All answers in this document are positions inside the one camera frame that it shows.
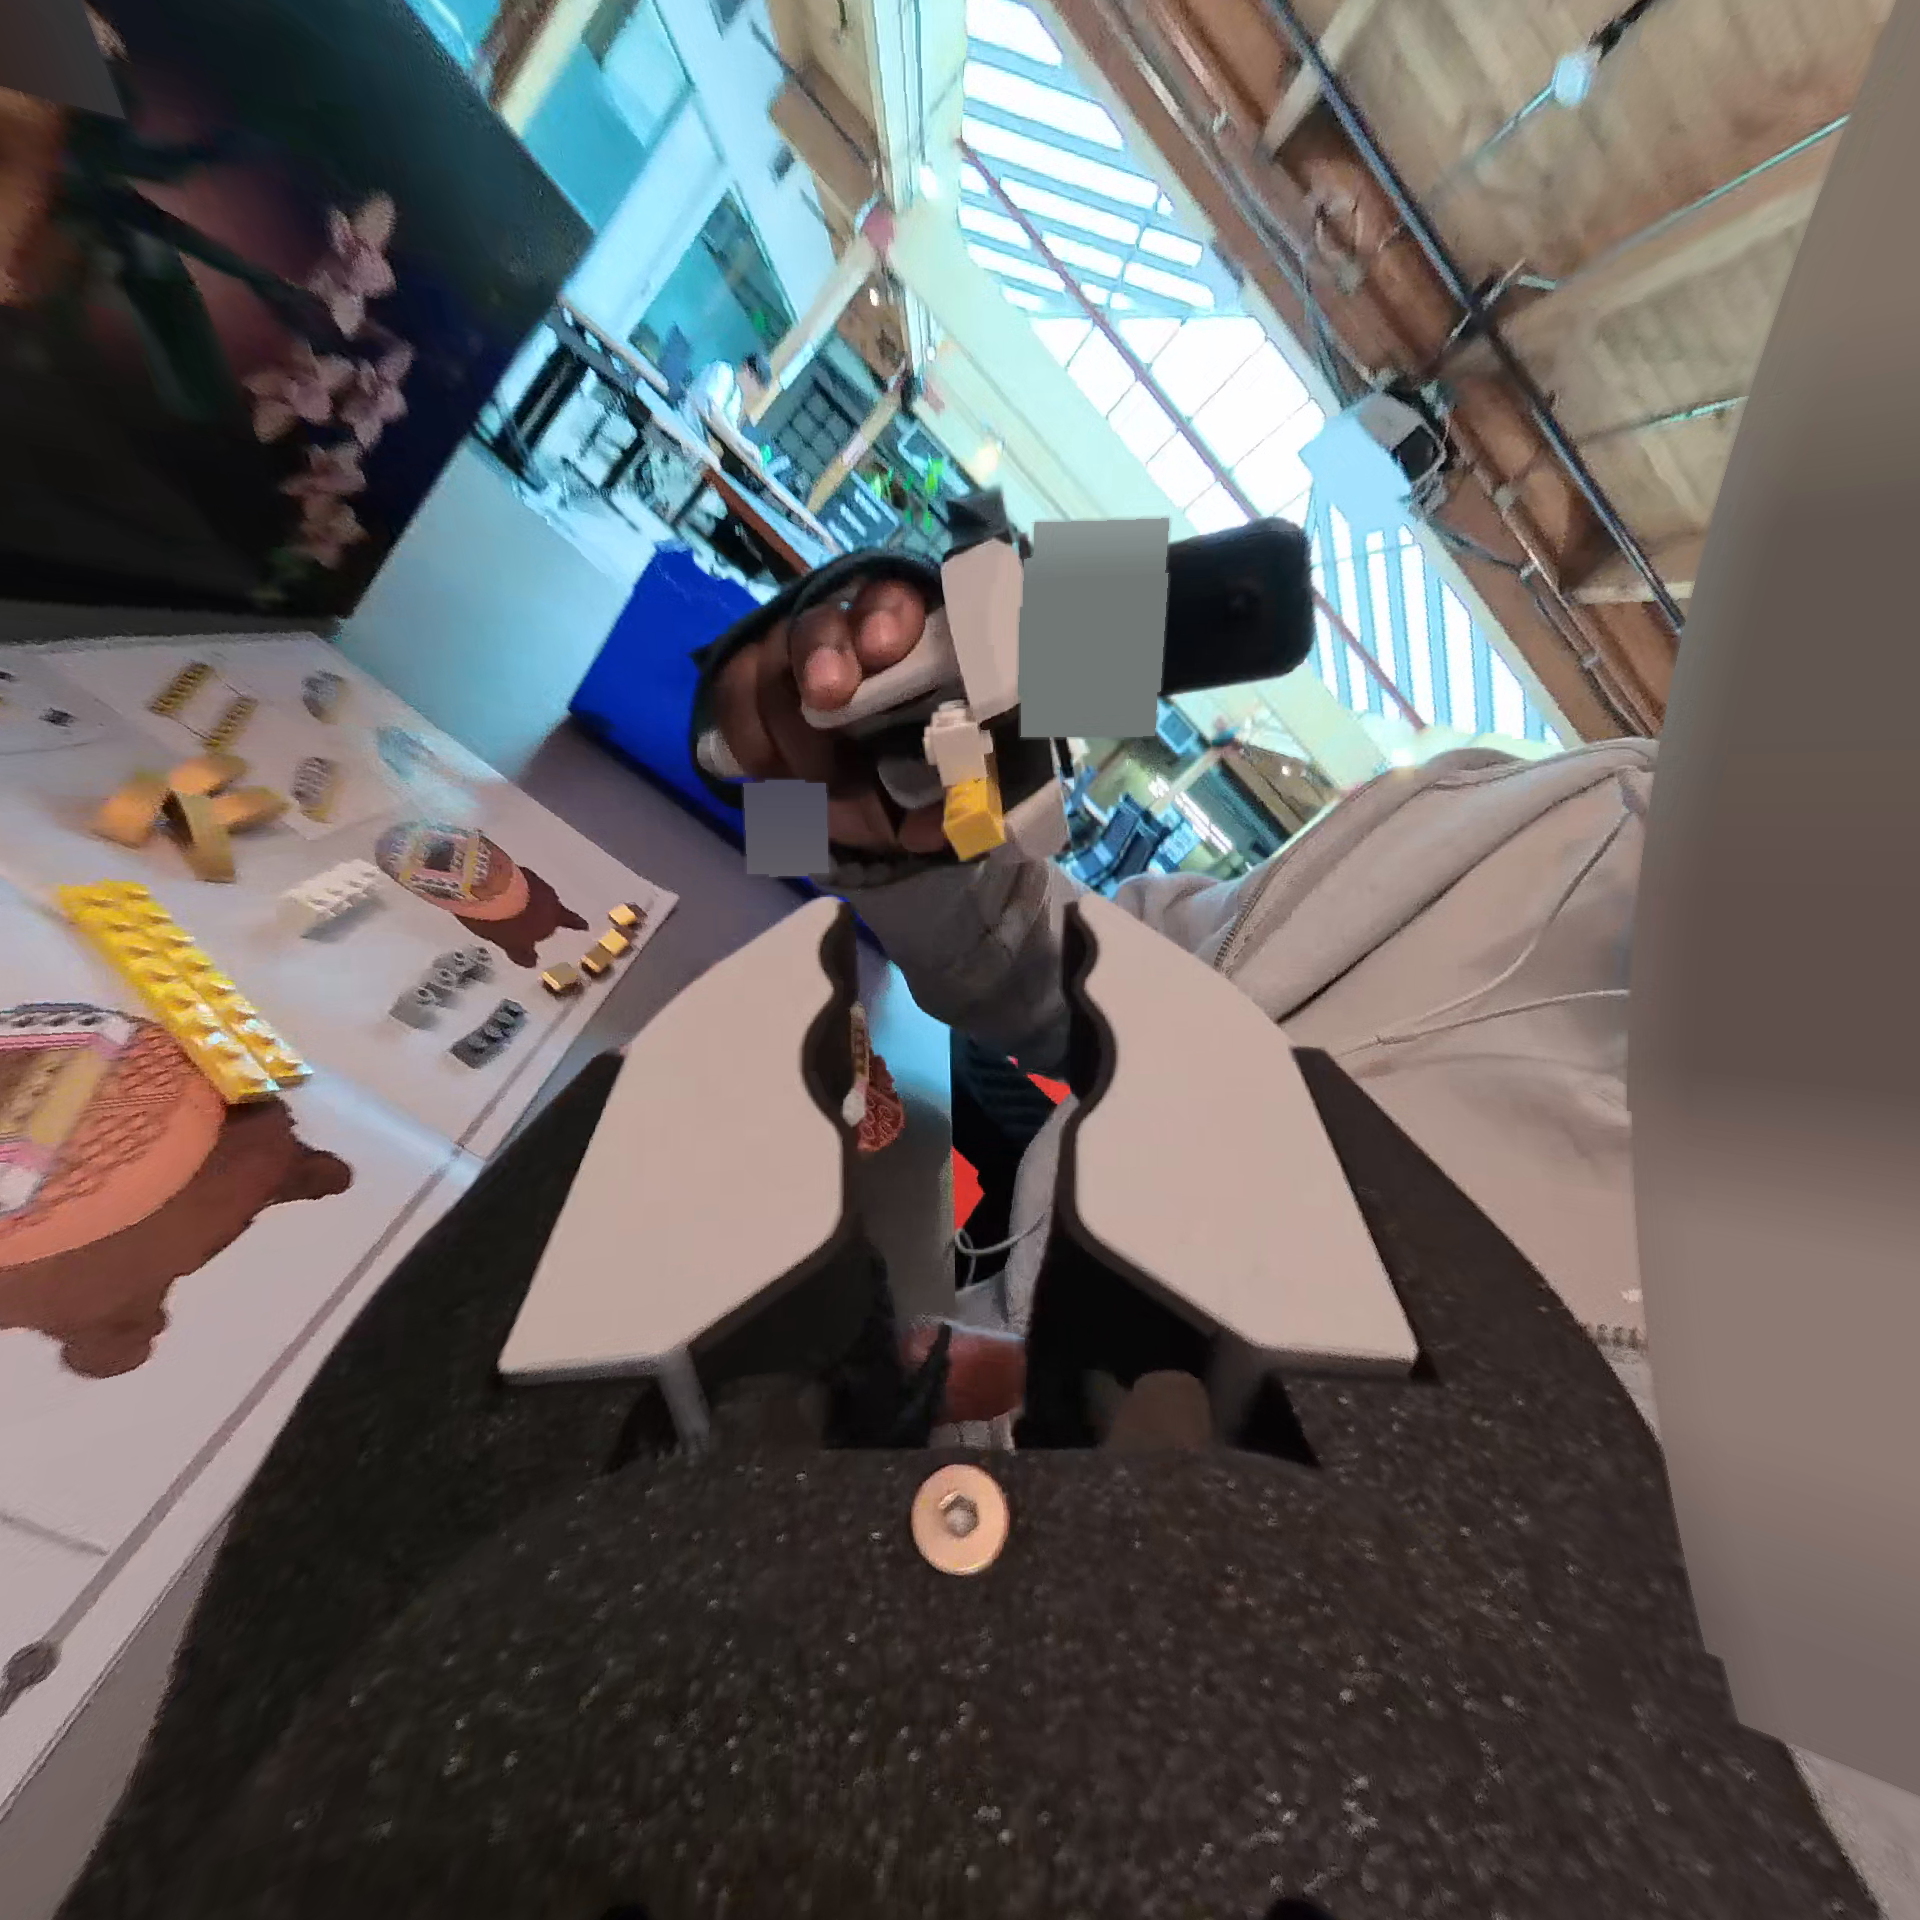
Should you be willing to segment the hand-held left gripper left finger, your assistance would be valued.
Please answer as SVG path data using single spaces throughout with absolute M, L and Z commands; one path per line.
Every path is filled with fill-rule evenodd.
M 851 1246 L 870 1044 L 857 927 L 812 899 L 621 1054 L 501 1348 L 505 1385 L 651 1383 L 710 1432 L 698 1355 Z

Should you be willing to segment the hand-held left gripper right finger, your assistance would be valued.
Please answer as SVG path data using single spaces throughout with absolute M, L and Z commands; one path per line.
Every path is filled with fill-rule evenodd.
M 1044 1439 L 1090 1436 L 1092 1376 L 1187 1376 L 1232 1444 L 1294 1383 L 1411 1383 L 1420 1337 L 1288 1034 L 1104 897 L 1067 911 L 1062 983 Z

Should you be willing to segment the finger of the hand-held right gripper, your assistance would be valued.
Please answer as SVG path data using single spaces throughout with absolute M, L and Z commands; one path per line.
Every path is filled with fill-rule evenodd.
M 968 708 L 995 722 L 1019 705 L 1024 560 L 1008 543 L 973 544 L 944 560 L 942 588 Z

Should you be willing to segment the brick flowerpot model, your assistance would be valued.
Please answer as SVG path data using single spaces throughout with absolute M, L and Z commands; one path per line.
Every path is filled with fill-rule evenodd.
M 856 1142 L 856 1152 L 875 1158 L 893 1146 L 906 1130 L 906 1104 L 892 1070 L 873 1044 L 869 1011 L 856 1001 L 848 1011 L 851 1079 L 842 1118 Z

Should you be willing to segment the blue plastic bin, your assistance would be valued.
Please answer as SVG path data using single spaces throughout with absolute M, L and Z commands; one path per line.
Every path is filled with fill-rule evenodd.
M 693 759 L 698 654 L 772 600 L 715 571 L 702 550 L 656 546 L 608 638 L 569 699 L 568 715 L 691 818 L 742 851 L 738 808 L 721 802 Z

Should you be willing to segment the person's right forearm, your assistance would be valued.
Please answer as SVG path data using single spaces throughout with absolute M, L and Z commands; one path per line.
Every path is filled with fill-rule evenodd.
M 1147 874 L 1101 897 L 1001 848 L 971 865 L 848 856 L 824 887 L 921 1011 L 1034 1070 L 1067 1054 L 1062 936 L 1082 897 L 1304 1039 L 1402 1048 L 1626 990 L 1657 754 L 1648 739 L 1548 759 L 1444 752 L 1350 791 L 1234 881 Z

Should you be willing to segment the brick set instruction booklet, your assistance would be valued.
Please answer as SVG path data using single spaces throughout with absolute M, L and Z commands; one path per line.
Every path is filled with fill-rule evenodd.
M 305 1079 L 227 1110 L 61 911 L 141 892 Z M 4 1815 L 234 1503 L 220 1456 L 674 908 L 324 643 L 4 651 Z

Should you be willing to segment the black orchid print set box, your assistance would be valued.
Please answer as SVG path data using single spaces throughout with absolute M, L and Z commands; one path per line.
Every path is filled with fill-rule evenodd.
M 542 6 L 58 6 L 4 78 L 4 600 L 349 614 L 588 224 L 498 108 Z

